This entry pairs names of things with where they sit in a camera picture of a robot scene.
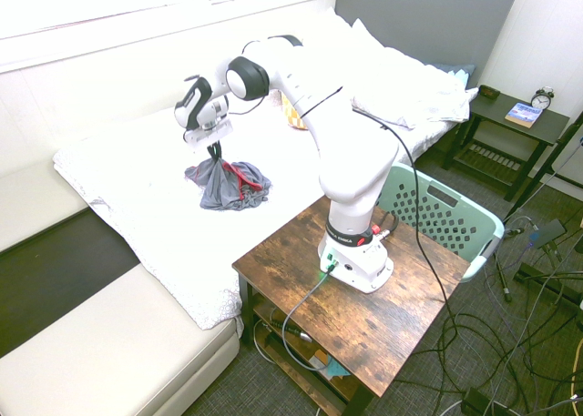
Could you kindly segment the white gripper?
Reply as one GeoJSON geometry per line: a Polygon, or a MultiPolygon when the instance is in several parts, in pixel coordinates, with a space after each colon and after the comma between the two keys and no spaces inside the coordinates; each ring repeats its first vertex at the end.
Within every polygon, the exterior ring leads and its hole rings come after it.
{"type": "Polygon", "coordinates": [[[200,151],[207,148],[210,157],[217,161],[222,158],[220,140],[232,132],[232,124],[228,117],[218,121],[215,127],[210,129],[197,128],[186,130],[183,139],[192,151],[200,151]]]}

